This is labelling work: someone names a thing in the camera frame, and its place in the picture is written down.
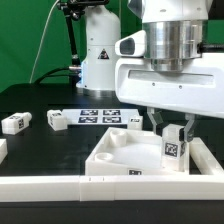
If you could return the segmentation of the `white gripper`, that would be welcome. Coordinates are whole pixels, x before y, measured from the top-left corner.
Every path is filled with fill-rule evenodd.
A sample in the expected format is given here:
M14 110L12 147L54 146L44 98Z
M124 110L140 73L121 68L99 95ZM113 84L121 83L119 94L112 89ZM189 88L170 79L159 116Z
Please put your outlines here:
M185 115L185 142L194 138L195 114L224 118L224 53L204 53L185 62L180 72L157 72L143 57L143 30L117 41L115 52L120 57L115 67L116 96L124 103L147 106L156 135L162 135L164 124L160 109L191 113Z

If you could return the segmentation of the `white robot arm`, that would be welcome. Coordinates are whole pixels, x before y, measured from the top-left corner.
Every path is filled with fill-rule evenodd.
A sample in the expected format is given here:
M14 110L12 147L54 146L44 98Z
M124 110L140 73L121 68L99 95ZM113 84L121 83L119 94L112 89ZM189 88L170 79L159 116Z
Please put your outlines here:
M142 29L116 42L120 57L110 70L94 57L83 66L82 87L104 91L110 84L118 99L148 107L156 129L159 109L184 112L182 138L193 138L198 115L224 118L224 53L203 42L204 25L213 0L129 0Z

